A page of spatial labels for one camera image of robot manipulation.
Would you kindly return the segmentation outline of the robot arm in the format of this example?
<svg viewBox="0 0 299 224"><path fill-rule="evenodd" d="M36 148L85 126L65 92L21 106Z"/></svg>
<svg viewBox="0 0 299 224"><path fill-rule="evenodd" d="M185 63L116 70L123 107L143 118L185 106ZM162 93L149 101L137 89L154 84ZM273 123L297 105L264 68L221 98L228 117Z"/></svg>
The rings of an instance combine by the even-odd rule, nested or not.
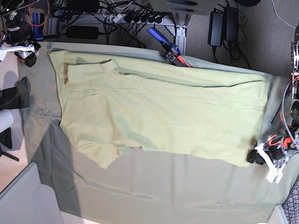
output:
<svg viewBox="0 0 299 224"><path fill-rule="evenodd" d="M14 52L23 60L35 59L41 45L38 42L20 43L17 46L4 46L6 35L3 36L0 45L0 60L3 61L8 52ZM250 163L267 164L269 170L268 175L279 176L282 175L282 170L289 161L289 159L299 152L299 99L298 99L298 85L299 77L292 78L284 91L281 105L275 115L280 117L281 122L284 123L285 133L278 135L271 135L265 141L257 141L253 149L248 154L248 161ZM287 98L292 95L295 101L290 109L293 118L292 125L289 126L285 118L285 103Z"/></svg>

